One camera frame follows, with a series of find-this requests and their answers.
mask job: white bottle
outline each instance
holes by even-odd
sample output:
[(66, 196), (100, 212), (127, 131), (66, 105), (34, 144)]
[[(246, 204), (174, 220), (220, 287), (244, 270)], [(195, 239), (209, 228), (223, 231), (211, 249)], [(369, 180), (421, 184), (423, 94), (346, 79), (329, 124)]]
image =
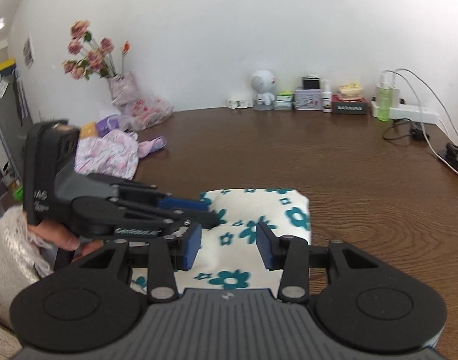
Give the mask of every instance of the white bottle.
[(332, 92), (329, 86), (329, 80), (324, 80), (324, 89), (321, 94), (322, 110), (324, 112), (332, 112)]

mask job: black box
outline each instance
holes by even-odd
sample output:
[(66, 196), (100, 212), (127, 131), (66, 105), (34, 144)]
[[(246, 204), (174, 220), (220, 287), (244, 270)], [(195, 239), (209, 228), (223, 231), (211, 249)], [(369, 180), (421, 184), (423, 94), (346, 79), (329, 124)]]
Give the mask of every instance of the black box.
[(318, 76), (302, 77), (302, 89), (320, 89), (320, 78)]
[(363, 101), (341, 101), (337, 95), (332, 96), (332, 113), (333, 114), (353, 114), (367, 115), (369, 103)]

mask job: white robot figurine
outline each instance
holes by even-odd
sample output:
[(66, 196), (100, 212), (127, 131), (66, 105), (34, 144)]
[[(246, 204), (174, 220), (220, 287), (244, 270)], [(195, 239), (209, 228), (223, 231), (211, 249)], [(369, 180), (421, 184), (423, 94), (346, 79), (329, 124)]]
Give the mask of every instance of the white robot figurine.
[(275, 77), (268, 70), (258, 70), (251, 78), (250, 84), (256, 91), (254, 95), (254, 109), (267, 111), (274, 108), (275, 95), (270, 92), (275, 85)]

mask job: human hand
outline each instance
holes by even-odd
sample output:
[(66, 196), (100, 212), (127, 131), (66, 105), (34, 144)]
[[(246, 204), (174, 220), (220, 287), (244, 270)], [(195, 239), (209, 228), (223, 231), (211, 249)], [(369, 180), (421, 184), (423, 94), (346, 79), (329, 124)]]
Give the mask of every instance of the human hand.
[[(43, 240), (52, 242), (65, 251), (74, 251), (81, 245), (77, 237), (67, 230), (65, 226), (49, 219), (43, 220), (37, 226), (27, 225), (27, 229)], [(101, 240), (89, 242), (82, 246), (81, 255), (78, 258), (86, 256), (102, 246), (103, 242)]]

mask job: brown tabletop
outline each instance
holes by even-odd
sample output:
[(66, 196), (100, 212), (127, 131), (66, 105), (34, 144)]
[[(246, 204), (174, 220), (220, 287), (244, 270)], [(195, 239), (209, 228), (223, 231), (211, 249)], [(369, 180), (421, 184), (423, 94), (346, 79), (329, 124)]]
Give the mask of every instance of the brown tabletop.
[[(425, 142), (382, 140), (388, 126), (317, 111), (178, 112), (141, 134), (168, 145), (140, 162), (136, 180), (193, 199), (221, 188), (296, 188), (310, 200), (313, 244), (343, 239), (441, 293), (448, 320), (437, 349), (458, 360), (458, 176)], [(442, 132), (428, 131), (442, 148)]]

